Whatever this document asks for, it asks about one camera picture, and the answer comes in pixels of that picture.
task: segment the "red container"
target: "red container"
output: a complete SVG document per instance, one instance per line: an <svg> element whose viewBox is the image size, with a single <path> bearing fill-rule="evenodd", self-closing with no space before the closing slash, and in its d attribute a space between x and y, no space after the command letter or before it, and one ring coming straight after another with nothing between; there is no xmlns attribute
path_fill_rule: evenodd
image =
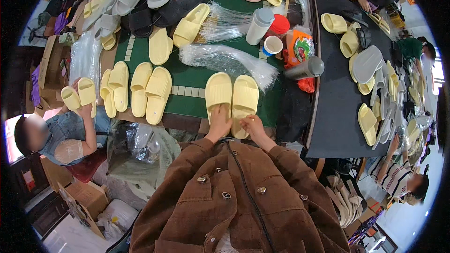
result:
<svg viewBox="0 0 450 253"><path fill-rule="evenodd" d="M274 17L275 20L273 21L267 33L264 35L263 37L264 39L266 39L271 35L277 36L278 38L282 39L291 27L289 21L285 16L275 14Z"/></svg>

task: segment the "black zipper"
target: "black zipper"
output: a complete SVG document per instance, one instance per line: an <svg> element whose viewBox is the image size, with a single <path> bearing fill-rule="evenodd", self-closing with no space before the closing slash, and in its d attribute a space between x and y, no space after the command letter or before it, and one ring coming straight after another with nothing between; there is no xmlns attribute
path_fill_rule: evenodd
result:
<svg viewBox="0 0 450 253"><path fill-rule="evenodd" d="M266 228L266 224L264 223L264 220L262 219L261 211L259 210L258 205L256 205L255 200L253 199L253 197L250 194L250 191L248 190L247 183L245 182L244 172L242 171L241 165L239 164L239 161L236 159L236 156L234 155L234 153L231 151L231 147L229 146L228 141L226 141L226 144L228 146L228 151L231 153L234 160L236 161L236 164L239 167L239 172L241 173L242 183L244 184L245 192L247 193L247 196L250 199L251 204L253 204L253 207L255 208L256 216L258 216L259 222L261 223L261 226L262 226L262 231L264 232L264 235L267 238L267 241L270 245L270 248L272 249L272 252L276 253L275 246L272 242L272 239L270 239L269 232L267 231L267 228Z"/></svg>

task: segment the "gray bottle cap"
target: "gray bottle cap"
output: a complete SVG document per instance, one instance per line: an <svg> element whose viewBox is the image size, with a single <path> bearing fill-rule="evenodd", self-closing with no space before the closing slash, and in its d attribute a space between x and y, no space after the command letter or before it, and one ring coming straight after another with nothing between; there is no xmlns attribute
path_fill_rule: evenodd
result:
<svg viewBox="0 0 450 253"><path fill-rule="evenodd" d="M325 70L325 64L319 57L312 56L308 59L308 70L313 76L320 76Z"/></svg>
<svg viewBox="0 0 450 253"><path fill-rule="evenodd" d="M255 18L257 25L261 27L268 27L275 20L274 13L269 8L256 9Z"/></svg>

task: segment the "striped shirt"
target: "striped shirt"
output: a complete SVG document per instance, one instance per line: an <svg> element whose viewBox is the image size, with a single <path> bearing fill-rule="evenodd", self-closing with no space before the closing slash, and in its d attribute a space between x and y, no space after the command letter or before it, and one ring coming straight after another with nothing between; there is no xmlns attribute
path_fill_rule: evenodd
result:
<svg viewBox="0 0 450 253"><path fill-rule="evenodd" d="M392 162L387 167L386 175L379 181L377 179L377 175L385 158L386 157L382 157L375 161L374 164L368 169L368 174L375 180L377 185L379 185L391 196L401 197L402 195L407 194L407 182L413 175L411 166L409 165L409 160L403 163L403 165L398 165Z"/></svg>

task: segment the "red lid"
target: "red lid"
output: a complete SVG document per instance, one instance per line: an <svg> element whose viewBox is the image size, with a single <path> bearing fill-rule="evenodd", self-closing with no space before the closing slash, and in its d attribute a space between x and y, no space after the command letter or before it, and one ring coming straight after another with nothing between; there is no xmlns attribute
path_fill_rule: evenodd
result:
<svg viewBox="0 0 450 253"><path fill-rule="evenodd" d="M289 21L286 19L285 16L280 14L275 14L275 20L270 26L270 29L277 34L284 34L288 32L291 25L289 24Z"/></svg>

